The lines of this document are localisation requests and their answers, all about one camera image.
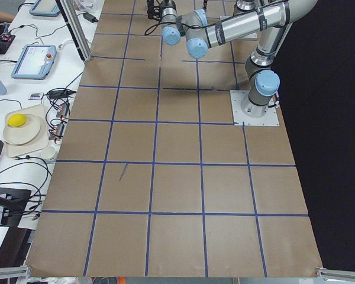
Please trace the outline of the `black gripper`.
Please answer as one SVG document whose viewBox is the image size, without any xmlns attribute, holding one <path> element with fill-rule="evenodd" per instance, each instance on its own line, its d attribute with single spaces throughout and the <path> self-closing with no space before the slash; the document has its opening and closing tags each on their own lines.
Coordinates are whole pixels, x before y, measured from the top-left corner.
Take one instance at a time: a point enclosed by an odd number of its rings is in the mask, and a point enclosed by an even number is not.
<svg viewBox="0 0 355 284">
<path fill-rule="evenodd" d="M 208 6 L 208 0 L 203 1 L 203 8 Z M 160 4 L 160 22 L 164 23 L 172 23 L 176 22 L 177 17 L 177 9 L 176 4 L 173 0 L 163 0 Z"/>
</svg>

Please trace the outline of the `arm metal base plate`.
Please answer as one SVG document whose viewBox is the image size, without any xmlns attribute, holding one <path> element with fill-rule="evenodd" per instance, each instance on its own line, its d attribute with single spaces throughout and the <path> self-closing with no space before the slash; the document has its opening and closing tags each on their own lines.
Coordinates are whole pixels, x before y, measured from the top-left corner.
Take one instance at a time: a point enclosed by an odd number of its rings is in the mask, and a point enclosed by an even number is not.
<svg viewBox="0 0 355 284">
<path fill-rule="evenodd" d="M 240 38 L 241 40 L 257 40 L 258 39 L 258 35 L 257 33 L 251 33 L 248 35 L 245 35 L 243 37 Z"/>
<path fill-rule="evenodd" d="M 280 126 L 273 98 L 265 106 L 255 106 L 249 101 L 248 90 L 230 90 L 234 125 L 239 126 Z"/>
</svg>

